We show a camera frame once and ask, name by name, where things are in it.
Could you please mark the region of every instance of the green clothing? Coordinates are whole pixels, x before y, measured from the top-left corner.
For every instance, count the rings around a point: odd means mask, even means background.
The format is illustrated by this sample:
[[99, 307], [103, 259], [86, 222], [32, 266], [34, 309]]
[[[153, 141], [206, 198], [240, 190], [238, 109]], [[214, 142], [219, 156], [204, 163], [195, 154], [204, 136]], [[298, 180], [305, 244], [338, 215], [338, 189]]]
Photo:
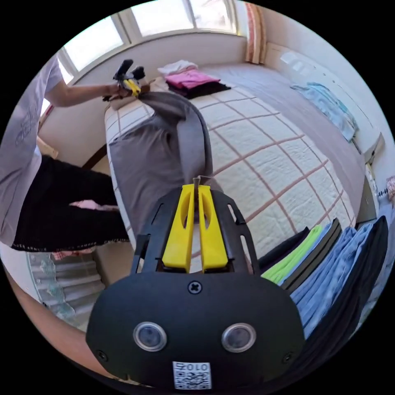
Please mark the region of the green clothing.
[[322, 232], [322, 226], [317, 225], [310, 231], [303, 242], [280, 262], [266, 270], [261, 277], [278, 284], [300, 262], [313, 246]]

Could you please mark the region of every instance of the window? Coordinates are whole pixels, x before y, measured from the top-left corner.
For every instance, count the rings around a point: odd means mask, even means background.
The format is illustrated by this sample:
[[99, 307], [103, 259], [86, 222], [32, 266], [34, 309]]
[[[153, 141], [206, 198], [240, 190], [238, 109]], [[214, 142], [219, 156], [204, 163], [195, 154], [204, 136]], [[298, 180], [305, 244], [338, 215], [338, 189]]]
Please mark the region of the window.
[[184, 0], [154, 0], [135, 5], [131, 10], [143, 37], [193, 28]]
[[110, 16], [71, 39], [65, 50], [75, 68], [81, 71], [94, 60], [123, 44]]
[[[68, 84], [80, 78], [108, 54], [172, 32], [200, 30], [236, 33], [235, 0], [153, 0], [129, 7], [95, 23], [58, 52]], [[44, 102], [42, 113], [49, 107]]]
[[196, 27], [231, 31], [232, 25], [223, 0], [190, 0]]

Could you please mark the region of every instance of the hand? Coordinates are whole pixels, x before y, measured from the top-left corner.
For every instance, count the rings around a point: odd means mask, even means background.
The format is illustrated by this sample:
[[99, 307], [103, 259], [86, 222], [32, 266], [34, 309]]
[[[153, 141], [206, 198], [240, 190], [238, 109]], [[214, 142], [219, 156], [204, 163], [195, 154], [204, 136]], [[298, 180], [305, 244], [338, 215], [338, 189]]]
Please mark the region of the hand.
[[130, 95], [130, 92], [123, 88], [121, 85], [118, 83], [116, 84], [111, 84], [106, 86], [107, 93], [105, 96], [111, 96], [114, 97], [114, 99], [123, 99], [124, 97]]

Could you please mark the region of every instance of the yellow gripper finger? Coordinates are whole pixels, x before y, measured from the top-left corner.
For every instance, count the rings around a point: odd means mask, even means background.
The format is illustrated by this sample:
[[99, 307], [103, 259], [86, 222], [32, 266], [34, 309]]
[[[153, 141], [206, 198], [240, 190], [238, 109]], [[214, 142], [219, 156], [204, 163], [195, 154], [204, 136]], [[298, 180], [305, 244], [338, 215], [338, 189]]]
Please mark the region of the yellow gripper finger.
[[222, 269], [228, 256], [222, 238], [210, 187], [199, 185], [199, 229], [203, 273], [209, 269]]
[[141, 92], [140, 87], [132, 79], [125, 79], [123, 80], [123, 83], [132, 91], [133, 96], [138, 96]]
[[194, 185], [183, 185], [172, 228], [162, 257], [166, 267], [185, 269], [191, 267], [193, 216], [195, 211]]

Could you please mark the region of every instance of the white t-shirt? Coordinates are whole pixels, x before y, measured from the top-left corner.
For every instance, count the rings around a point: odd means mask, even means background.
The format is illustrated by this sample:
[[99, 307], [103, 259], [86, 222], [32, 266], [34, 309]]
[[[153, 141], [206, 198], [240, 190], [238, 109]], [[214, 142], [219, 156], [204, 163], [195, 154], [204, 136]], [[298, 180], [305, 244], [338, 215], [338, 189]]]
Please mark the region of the white t-shirt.
[[38, 123], [44, 95], [63, 79], [57, 56], [30, 82], [0, 143], [0, 242], [11, 246], [26, 194], [41, 164]]

